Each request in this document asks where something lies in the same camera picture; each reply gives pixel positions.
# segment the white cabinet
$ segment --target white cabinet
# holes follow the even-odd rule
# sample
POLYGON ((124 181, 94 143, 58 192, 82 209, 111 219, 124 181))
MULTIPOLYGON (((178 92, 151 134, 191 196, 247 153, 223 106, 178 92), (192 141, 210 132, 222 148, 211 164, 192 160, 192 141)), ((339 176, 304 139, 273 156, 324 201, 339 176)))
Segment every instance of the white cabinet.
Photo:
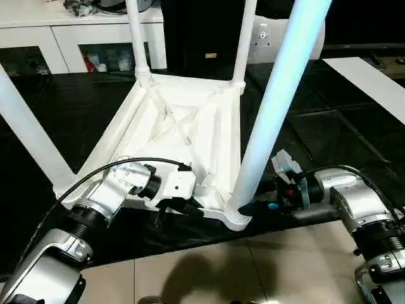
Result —
MULTIPOLYGON (((139 19, 151 68, 166 68, 160 2, 156 0, 139 19)), ((113 57, 121 52, 129 57, 133 56, 131 41, 127 15, 97 13, 75 18, 64 9, 62 0, 0 0, 0 63, 7 72, 32 73, 35 65, 51 73, 87 72, 82 53, 109 52, 113 57)))
POLYGON ((19 67, 11 68, 16 72, 27 71, 24 65, 29 65, 34 58, 42 60, 51 73, 69 72, 50 27, 0 28, 0 63, 6 71, 9 65, 17 66, 14 62, 17 57, 19 67))
MULTIPOLYGON (((104 44, 111 48, 111 44, 127 44, 132 51, 129 24, 67 25, 52 27, 52 31, 71 73, 87 72, 82 55, 89 49, 86 46, 104 44)), ((142 31, 151 68, 166 68, 163 23, 143 23, 142 31)))

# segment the white panel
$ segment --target white panel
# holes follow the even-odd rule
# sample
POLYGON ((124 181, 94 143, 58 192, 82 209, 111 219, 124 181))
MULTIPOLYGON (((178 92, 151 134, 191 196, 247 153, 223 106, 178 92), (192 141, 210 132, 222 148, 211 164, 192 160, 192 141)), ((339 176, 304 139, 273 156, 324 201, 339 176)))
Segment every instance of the white panel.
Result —
POLYGON ((324 61, 405 124, 403 87, 358 57, 324 61))

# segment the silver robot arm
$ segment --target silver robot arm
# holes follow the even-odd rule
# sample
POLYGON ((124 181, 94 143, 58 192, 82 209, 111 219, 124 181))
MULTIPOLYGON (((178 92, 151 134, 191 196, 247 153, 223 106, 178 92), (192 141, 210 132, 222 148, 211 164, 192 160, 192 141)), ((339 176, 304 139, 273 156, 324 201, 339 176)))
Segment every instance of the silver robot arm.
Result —
POLYGON ((355 254, 365 264, 355 277, 366 301, 401 304, 405 301, 405 231, 379 195, 358 175, 341 169, 315 173, 325 193, 340 213, 348 233, 357 244, 355 254), (364 283, 369 275, 372 286, 364 283))
MULTIPOLYGON (((70 210, 64 227, 50 230, 23 260, 4 286, 0 304, 76 304, 85 288, 78 268, 91 259, 92 242, 103 236, 127 195, 151 200, 160 193, 178 192, 165 189, 168 183, 162 183, 155 171, 149 165, 124 163, 93 182, 70 210)), ((191 171, 175 172, 176 178, 179 174, 190 188, 187 197, 180 197, 189 199, 195 176, 191 171)))
POLYGON ((361 172, 348 166, 302 172, 298 162, 284 150, 272 159, 285 185, 294 185, 300 195, 292 203, 309 209, 313 203, 333 204, 365 263, 355 271, 356 282, 367 303, 405 303, 405 228, 381 191, 361 172), (365 284, 369 275, 373 284, 365 284))

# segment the glass cabinet door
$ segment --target glass cabinet door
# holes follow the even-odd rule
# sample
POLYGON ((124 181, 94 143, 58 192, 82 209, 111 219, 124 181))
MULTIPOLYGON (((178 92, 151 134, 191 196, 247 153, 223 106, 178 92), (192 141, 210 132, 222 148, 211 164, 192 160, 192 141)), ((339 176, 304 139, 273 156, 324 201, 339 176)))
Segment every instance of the glass cabinet door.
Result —
MULTIPOLYGON (((151 66, 148 43, 144 43, 146 60, 151 66)), ((88 72, 126 72, 135 68, 132 43, 79 45, 88 72)))
POLYGON ((0 64, 10 77, 51 73, 37 46, 0 49, 0 64))

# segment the black surface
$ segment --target black surface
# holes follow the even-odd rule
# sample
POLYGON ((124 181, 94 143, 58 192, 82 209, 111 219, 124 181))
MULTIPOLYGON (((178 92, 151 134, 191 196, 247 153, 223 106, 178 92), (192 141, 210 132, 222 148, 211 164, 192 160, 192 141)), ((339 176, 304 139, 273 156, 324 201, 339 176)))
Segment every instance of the black surface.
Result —
POLYGON ((168 69, 191 72, 207 65, 232 65, 244 4, 244 0, 162 0, 168 69))
MULTIPOLYGON (((269 65, 248 66, 241 98, 240 140, 244 152, 257 114, 269 65)), ((231 68, 201 70, 202 77, 230 79, 231 68)), ((132 77, 68 74, 13 79, 69 166, 77 171, 92 151, 134 83, 132 77)), ((405 127, 366 94, 322 61, 312 62, 298 88, 273 153, 286 149, 304 169, 345 164, 363 169, 391 197, 404 197, 405 127)), ((0 274, 12 273, 23 247, 45 210, 54 202, 51 184, 25 148, 0 122, 3 170, 0 274)), ((266 172, 271 173, 271 166, 266 172)), ((47 223, 63 218, 63 207, 47 223)), ((317 206, 282 220, 257 218, 244 232, 232 232, 206 218, 168 215, 160 228, 157 213, 124 208, 100 237, 92 265, 219 243, 335 218, 330 206, 317 206)))

